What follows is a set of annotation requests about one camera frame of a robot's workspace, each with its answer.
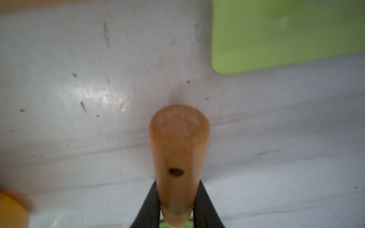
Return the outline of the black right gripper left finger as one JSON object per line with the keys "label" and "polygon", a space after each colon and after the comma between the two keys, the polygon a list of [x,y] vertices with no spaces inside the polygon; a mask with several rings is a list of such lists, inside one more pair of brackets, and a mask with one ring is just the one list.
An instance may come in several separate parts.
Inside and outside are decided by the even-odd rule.
{"label": "black right gripper left finger", "polygon": [[161,209],[157,184],[154,182],[130,228],[159,228],[160,213]]}

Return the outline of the light green fork rake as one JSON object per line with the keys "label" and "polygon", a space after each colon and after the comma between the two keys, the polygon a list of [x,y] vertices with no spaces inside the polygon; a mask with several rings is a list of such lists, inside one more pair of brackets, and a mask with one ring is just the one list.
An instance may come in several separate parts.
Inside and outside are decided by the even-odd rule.
{"label": "light green fork rake", "polygon": [[180,228],[193,211],[210,124],[199,110],[174,104],[153,116],[149,135],[162,216],[170,226]]}

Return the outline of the yellow storage box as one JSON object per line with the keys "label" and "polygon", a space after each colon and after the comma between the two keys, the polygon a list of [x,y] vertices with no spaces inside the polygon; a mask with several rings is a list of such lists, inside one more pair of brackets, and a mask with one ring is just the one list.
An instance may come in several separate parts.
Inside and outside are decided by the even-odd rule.
{"label": "yellow storage box", "polygon": [[28,228],[29,212],[13,196],[1,192],[1,228]]}

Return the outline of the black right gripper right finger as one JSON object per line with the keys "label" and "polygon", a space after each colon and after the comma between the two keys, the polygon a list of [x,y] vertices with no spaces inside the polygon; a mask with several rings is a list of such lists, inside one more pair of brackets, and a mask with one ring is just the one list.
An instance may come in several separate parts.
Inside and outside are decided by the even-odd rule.
{"label": "black right gripper right finger", "polygon": [[194,201],[193,224],[194,228],[225,228],[202,181]]}

